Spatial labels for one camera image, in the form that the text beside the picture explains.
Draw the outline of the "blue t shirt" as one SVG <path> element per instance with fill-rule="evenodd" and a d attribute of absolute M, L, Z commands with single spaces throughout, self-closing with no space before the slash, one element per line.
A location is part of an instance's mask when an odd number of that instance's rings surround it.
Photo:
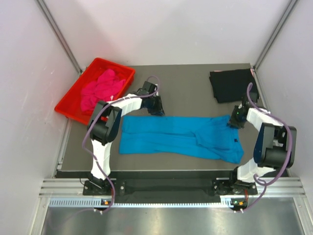
<path fill-rule="evenodd" d="M 119 146 L 121 154 L 177 153 L 239 164 L 244 155 L 238 130 L 230 116 L 126 116 Z"/>

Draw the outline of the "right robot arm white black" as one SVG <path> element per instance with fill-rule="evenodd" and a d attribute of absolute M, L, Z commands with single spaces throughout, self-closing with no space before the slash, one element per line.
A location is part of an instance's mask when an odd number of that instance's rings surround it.
<path fill-rule="evenodd" d="M 255 183 L 267 187 L 275 183 L 294 163 L 297 130 L 287 126 L 268 110 L 235 106 L 228 125 L 243 128 L 251 123 L 258 131 L 253 157 L 235 168 L 228 181 L 232 193 L 241 193 Z"/>

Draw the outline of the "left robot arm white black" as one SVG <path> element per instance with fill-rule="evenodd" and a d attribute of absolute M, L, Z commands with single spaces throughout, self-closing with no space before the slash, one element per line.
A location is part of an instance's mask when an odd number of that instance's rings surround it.
<path fill-rule="evenodd" d="M 99 101 L 93 110 L 82 147 L 86 148 L 87 138 L 90 138 L 92 151 L 88 150 L 88 153 L 93 157 L 93 164 L 89 181 L 94 184 L 95 190 L 100 194 L 108 193 L 111 188 L 110 152 L 112 142 L 119 131 L 121 118 L 140 109 L 147 109 L 148 113 L 154 116 L 165 115 L 161 97 L 157 91 L 144 95 L 128 94 L 109 102 Z"/>

